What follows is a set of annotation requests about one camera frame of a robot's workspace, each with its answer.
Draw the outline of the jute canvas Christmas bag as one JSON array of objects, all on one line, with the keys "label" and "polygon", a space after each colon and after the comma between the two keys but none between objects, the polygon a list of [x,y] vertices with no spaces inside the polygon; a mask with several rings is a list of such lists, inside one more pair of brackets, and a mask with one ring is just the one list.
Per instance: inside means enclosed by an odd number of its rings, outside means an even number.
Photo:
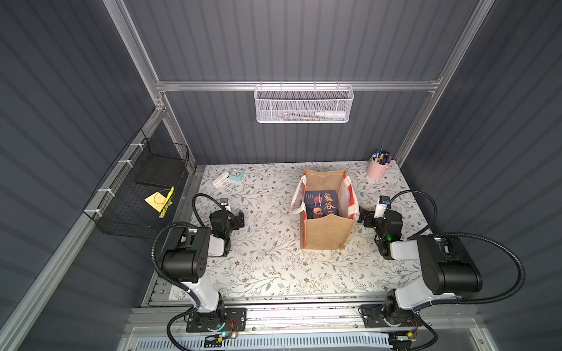
[{"label": "jute canvas Christmas bag", "polygon": [[[337,192],[339,214],[307,219],[304,193],[321,190]],[[305,170],[291,199],[291,210],[299,216],[303,250],[342,249],[359,219],[359,201],[346,170]]]}]

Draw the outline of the dark portrait book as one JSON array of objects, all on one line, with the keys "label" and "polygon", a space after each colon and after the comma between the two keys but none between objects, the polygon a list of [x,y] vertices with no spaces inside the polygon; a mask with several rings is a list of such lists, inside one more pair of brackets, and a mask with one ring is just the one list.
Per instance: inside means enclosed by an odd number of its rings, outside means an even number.
[{"label": "dark portrait book", "polygon": [[334,190],[306,191],[304,204],[307,219],[320,219],[330,214],[339,214],[337,192]]}]

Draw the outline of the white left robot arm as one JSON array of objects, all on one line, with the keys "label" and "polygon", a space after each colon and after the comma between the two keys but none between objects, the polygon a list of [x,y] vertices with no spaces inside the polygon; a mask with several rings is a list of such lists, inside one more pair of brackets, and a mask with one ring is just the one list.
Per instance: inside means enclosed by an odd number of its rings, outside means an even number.
[{"label": "white left robot arm", "polygon": [[231,234],[244,227],[244,214],[219,210],[209,217],[210,228],[187,222],[175,222],[162,230],[168,235],[161,255],[152,254],[157,274],[169,284],[187,293],[195,310],[184,317],[186,332],[243,331],[245,308],[227,308],[221,294],[206,273],[208,261],[226,257]]}]

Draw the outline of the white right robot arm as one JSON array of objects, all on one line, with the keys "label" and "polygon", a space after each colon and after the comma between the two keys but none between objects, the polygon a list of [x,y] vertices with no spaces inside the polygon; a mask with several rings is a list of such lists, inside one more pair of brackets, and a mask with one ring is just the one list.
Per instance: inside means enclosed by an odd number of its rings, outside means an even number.
[{"label": "white right robot arm", "polygon": [[424,304],[452,300],[482,289],[482,276],[457,237],[420,235],[402,239],[402,215],[394,210],[359,210],[359,222],[376,231],[375,244],[386,260],[412,260],[421,278],[392,290],[379,315],[389,326],[400,326]]}]

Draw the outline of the mint green small box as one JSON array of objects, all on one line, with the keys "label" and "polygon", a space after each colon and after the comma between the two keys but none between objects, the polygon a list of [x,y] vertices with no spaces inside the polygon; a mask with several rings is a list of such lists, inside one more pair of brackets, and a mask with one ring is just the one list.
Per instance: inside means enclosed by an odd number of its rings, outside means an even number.
[{"label": "mint green small box", "polygon": [[229,178],[232,181],[242,181],[244,177],[244,170],[243,169],[239,169],[239,168],[234,168],[230,173],[229,173]]}]

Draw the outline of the pink pen cup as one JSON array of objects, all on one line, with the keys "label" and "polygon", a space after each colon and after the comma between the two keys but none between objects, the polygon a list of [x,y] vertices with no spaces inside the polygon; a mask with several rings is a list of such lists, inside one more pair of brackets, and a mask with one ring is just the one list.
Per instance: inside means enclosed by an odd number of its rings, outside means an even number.
[{"label": "pink pen cup", "polygon": [[385,149],[384,143],[382,143],[370,158],[370,163],[367,168],[367,177],[374,181],[382,180],[386,171],[389,169],[391,161],[392,155],[389,150]]}]

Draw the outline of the yellow sticky note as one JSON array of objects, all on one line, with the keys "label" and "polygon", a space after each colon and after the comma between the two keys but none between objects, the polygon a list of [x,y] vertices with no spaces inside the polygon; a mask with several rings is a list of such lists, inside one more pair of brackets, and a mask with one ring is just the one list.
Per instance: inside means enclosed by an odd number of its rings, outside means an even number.
[{"label": "yellow sticky note", "polygon": [[172,191],[158,191],[149,197],[145,198],[144,201],[151,206],[159,214],[162,213],[168,206],[172,203]]}]

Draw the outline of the white marker in basket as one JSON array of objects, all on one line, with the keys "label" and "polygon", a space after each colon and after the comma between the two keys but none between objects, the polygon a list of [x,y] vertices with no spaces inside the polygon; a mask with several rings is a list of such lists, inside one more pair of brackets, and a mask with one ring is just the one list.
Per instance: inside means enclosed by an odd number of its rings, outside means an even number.
[{"label": "white marker in basket", "polygon": [[315,117],[331,120],[346,120],[347,113],[345,111],[319,111],[315,112]]}]

